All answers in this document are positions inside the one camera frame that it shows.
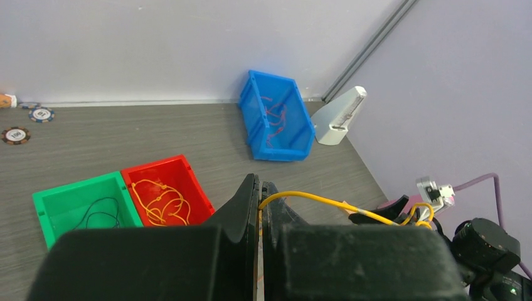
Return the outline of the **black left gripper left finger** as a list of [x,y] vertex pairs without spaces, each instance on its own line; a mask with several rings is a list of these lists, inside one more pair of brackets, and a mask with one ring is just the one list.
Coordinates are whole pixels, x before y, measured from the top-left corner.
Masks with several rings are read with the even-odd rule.
[[49,250],[28,300],[255,300],[256,174],[196,226],[75,230]]

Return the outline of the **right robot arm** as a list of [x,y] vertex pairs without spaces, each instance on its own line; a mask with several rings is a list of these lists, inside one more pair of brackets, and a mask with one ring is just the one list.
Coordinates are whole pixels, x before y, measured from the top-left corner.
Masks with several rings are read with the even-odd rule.
[[452,236],[437,214],[452,206],[452,194],[408,196],[371,211],[355,209],[349,220],[371,230],[375,300],[530,300],[531,281],[513,272],[521,245],[486,218],[462,222]]

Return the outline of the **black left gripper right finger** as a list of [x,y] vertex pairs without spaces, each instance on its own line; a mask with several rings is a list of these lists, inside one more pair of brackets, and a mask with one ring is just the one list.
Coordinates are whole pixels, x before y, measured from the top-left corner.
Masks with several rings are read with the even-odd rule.
[[262,210],[265,300],[467,300],[440,236],[424,227],[311,225],[283,198]]

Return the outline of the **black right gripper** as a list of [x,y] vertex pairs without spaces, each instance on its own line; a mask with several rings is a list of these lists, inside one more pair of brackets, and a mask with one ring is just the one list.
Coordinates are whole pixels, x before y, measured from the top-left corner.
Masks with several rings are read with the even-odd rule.
[[[402,226],[418,226],[427,228],[429,230],[435,231],[445,242],[448,248],[451,247],[451,240],[445,235],[443,231],[443,227],[438,221],[438,219],[433,214],[432,219],[430,219],[430,215],[422,219],[422,213],[428,213],[430,214],[430,210],[428,208],[410,208],[410,210],[406,213],[403,212],[405,209],[407,203],[409,201],[409,197],[406,195],[403,195],[401,198],[397,199],[396,201],[392,201],[391,203],[387,204],[386,206],[381,206],[377,209],[371,210],[372,213],[375,213],[377,215],[380,215],[386,219],[392,220],[393,222],[398,223]],[[348,219],[353,224],[381,224],[381,222],[369,218],[367,216],[364,216],[361,213],[353,213],[348,216]]]

